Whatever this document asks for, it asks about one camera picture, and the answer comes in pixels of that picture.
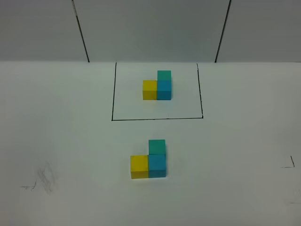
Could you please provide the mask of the green template block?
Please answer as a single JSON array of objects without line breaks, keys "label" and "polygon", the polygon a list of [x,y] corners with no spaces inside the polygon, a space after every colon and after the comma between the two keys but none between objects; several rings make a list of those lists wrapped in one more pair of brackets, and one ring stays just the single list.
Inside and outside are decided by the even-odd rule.
[{"label": "green template block", "polygon": [[169,70],[158,70],[157,80],[158,81],[170,81],[172,79],[171,71]]}]

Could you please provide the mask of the blue template block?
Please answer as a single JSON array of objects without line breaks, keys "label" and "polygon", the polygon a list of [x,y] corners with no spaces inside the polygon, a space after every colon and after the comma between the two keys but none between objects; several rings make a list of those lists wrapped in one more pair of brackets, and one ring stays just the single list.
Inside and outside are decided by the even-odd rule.
[{"label": "blue template block", "polygon": [[171,80],[157,81],[157,100],[171,100],[172,97],[172,83]]}]

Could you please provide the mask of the yellow template block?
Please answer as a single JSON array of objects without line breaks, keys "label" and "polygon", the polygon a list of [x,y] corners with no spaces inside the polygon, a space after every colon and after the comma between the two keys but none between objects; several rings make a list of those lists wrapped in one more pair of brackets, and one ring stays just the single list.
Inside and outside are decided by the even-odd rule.
[{"label": "yellow template block", "polygon": [[156,80],[143,80],[143,100],[157,100]]}]

